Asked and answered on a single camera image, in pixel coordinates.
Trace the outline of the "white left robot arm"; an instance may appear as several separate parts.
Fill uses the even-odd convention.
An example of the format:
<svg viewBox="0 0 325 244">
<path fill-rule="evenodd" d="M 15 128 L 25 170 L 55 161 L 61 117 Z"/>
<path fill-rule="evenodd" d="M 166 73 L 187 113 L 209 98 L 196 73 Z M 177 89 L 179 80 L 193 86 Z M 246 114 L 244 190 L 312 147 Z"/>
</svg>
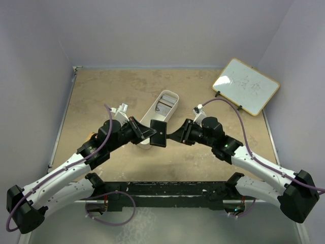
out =
<svg viewBox="0 0 325 244">
<path fill-rule="evenodd" d="M 138 122 L 134 117 L 122 124 L 109 119 L 98 132 L 84 142 L 80 148 L 60 167 L 24 187 L 13 185 L 7 190 L 6 222 L 8 232 L 27 234 L 45 220 L 50 207 L 48 201 L 79 176 L 90 172 L 109 160 L 111 152 L 128 144 L 138 144 L 155 135 L 157 131 Z"/>
</svg>

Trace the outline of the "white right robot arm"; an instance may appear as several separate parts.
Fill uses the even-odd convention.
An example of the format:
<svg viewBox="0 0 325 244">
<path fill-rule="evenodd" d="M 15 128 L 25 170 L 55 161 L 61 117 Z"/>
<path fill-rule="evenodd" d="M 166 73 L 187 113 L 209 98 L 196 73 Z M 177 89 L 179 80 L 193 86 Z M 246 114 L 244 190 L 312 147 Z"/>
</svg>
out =
<svg viewBox="0 0 325 244">
<path fill-rule="evenodd" d="M 225 191 L 232 199 L 242 195 L 263 200 L 278 207 L 297 223 L 303 223 L 319 201 L 310 173 L 305 170 L 295 172 L 253 154 L 242 142 L 228 136 L 215 117 L 206 117 L 199 125 L 186 119 L 167 138 L 186 145 L 199 143 L 208 146 L 216 158 L 258 177 L 253 180 L 239 174 L 230 179 Z"/>
</svg>

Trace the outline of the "black leather card holder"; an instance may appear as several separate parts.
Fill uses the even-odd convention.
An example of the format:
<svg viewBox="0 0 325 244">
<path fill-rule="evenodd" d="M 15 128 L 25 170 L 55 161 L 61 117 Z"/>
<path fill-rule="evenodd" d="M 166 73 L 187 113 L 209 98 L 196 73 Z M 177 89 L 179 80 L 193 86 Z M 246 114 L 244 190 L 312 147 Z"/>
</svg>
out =
<svg viewBox="0 0 325 244">
<path fill-rule="evenodd" d="M 152 119 L 150 121 L 150 128 L 156 131 L 156 133 L 150 137 L 150 145 L 157 147 L 166 147 L 167 123 L 165 121 Z"/>
</svg>

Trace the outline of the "white plastic card tray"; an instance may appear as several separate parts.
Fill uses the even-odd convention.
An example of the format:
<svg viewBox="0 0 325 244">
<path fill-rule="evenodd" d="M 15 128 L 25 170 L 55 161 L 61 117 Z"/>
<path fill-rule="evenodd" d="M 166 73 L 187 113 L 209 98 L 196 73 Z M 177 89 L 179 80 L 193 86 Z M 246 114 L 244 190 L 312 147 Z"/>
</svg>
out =
<svg viewBox="0 0 325 244">
<path fill-rule="evenodd" d="M 162 116 L 160 114 L 158 114 L 156 111 L 155 111 L 155 108 L 156 108 L 156 105 L 159 101 L 159 99 L 161 98 L 161 96 L 163 94 L 166 94 L 166 95 L 169 95 L 173 98 L 176 98 L 177 99 L 177 102 L 176 104 L 173 106 L 173 108 L 171 109 L 171 111 L 167 114 L 167 116 Z M 143 116 L 143 118 L 140 120 L 140 123 L 145 125 L 145 126 L 150 126 L 150 121 L 152 119 L 155 119 L 155 120 L 160 120 L 160 121 L 165 121 L 165 122 L 168 122 L 169 119 L 172 117 L 172 115 L 174 114 L 174 112 L 176 111 L 177 107 L 178 107 L 178 102 L 179 102 L 179 96 L 170 91 L 170 90 L 163 90 L 159 95 L 158 97 L 156 98 L 156 100 L 154 101 L 154 103 L 150 106 L 150 108 L 148 109 L 148 111 L 145 113 L 145 115 Z"/>
</svg>

